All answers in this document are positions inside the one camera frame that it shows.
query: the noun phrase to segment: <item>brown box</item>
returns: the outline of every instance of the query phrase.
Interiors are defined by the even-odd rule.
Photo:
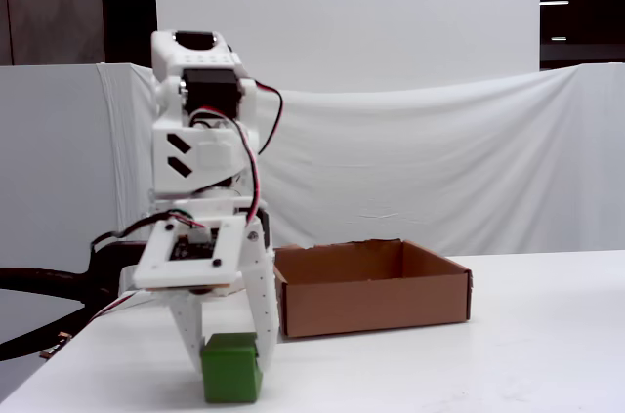
[[[276,250],[287,337],[465,322],[471,271],[412,242],[367,240]]]

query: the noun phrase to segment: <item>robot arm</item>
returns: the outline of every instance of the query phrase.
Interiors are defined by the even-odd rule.
[[[152,60],[160,109],[152,128],[153,205],[184,210],[192,219],[156,223],[135,283],[168,300],[199,369],[204,340],[197,293],[231,284],[241,272],[263,371],[278,318],[269,218],[256,169],[256,82],[217,33],[154,32]],[[251,193],[236,190],[246,170]]]

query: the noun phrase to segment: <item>cable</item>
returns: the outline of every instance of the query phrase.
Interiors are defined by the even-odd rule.
[[[195,120],[193,125],[197,125],[197,124],[204,125],[206,128],[213,128],[208,123],[206,123],[204,120]]]
[[[203,106],[203,107],[197,109],[191,115],[191,118],[190,118],[190,126],[191,127],[193,125],[195,125],[195,123],[197,123],[199,121],[199,120],[195,120],[195,118],[194,118],[195,115],[197,114],[197,112],[212,113],[214,115],[217,115],[218,117],[223,118],[224,120],[227,120],[230,124],[232,124],[236,128],[236,131],[238,132],[238,135],[241,137],[241,141],[243,142],[243,147],[245,148],[245,152],[247,152],[247,157],[250,160],[250,168],[252,170],[252,182],[253,182],[253,186],[254,186],[254,196],[252,198],[252,204],[250,205],[250,209],[248,210],[247,216],[245,218],[245,222],[249,225],[252,222],[252,220],[254,219],[254,217],[256,216],[256,213],[257,213],[258,207],[259,207],[259,203],[260,203],[260,200],[261,200],[261,185],[260,185],[259,178],[258,178],[258,167],[256,165],[256,158],[254,157],[254,152],[252,151],[252,148],[250,147],[250,145],[247,143],[247,137],[243,133],[243,129],[238,124],[238,122],[236,122],[235,120],[229,118],[223,112],[221,112],[220,110],[218,110],[218,109],[216,109],[214,107]]]
[[[132,234],[137,229],[140,229],[142,227],[146,227],[149,225],[153,225],[157,221],[169,220],[170,218],[175,218],[181,223],[184,223],[189,227],[193,227],[193,226],[204,227],[204,225],[197,223],[196,221],[192,219],[193,216],[191,213],[185,210],[181,210],[179,208],[174,208],[172,210],[155,213],[151,216],[140,219],[136,221],[135,223],[132,223],[131,225],[126,227],[124,230],[112,230],[109,232],[105,232],[102,235],[99,235],[91,242],[91,253],[92,255],[96,253],[96,245],[100,244],[101,242],[107,239],[111,239],[113,237],[116,239],[123,239],[124,237],[127,237],[128,235]]]
[[[122,303],[125,303],[130,298],[132,298],[134,295],[136,295],[138,292],[139,291],[134,291],[134,292],[132,292],[132,293],[126,295],[126,296],[122,296],[121,298],[116,299],[115,301],[113,301],[109,305],[104,306],[102,309],[100,309],[98,312],[96,312],[96,314],[93,317],[91,317],[89,319],[89,321],[87,322],[87,325],[89,325],[91,322],[93,322],[99,316],[104,315],[105,313],[107,313],[109,310],[116,308],[117,306],[119,306]]]
[[[263,147],[261,147],[261,149],[258,151],[259,155],[261,155],[263,154],[263,151],[267,149],[267,146],[270,145],[271,139],[273,138],[273,134],[275,133],[275,130],[277,129],[277,124],[280,122],[280,118],[282,118],[282,109],[284,109],[284,99],[282,98],[282,95],[277,89],[271,86],[267,86],[266,84],[263,84],[259,81],[256,81],[256,85],[259,88],[264,89],[265,91],[269,91],[271,93],[277,94],[280,100],[280,107],[277,110],[277,116],[275,117],[275,122],[273,122],[273,127],[271,127],[270,135],[267,137],[267,140],[265,141],[265,144],[263,145]]]

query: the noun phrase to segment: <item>red wire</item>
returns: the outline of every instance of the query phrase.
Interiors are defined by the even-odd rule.
[[[104,307],[103,309],[101,309],[99,312],[97,312],[93,317],[91,317],[89,319],[89,322],[87,322],[87,324],[90,324],[91,322],[93,322],[96,318],[98,318],[101,315],[104,315],[105,313],[107,313],[109,310],[116,308],[117,306],[119,306],[121,303],[124,303],[126,301],[128,301],[130,298],[132,298],[135,294],[137,293],[132,293],[129,294],[128,296],[124,296],[121,299],[118,299],[117,301],[113,301],[112,303],[110,303],[108,306]]]

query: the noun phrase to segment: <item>white backdrop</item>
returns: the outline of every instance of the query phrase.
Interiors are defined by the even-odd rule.
[[[0,68],[0,267],[85,271],[96,236],[147,211],[150,76],[129,64]],[[0,290],[0,343],[81,307]],[[0,401],[43,362],[0,362]]]
[[[625,248],[625,65],[446,88],[286,92],[261,156],[277,245],[443,255]],[[269,121],[274,105],[263,109]]]
[[[282,89],[373,92],[538,71],[539,0],[156,0]]]

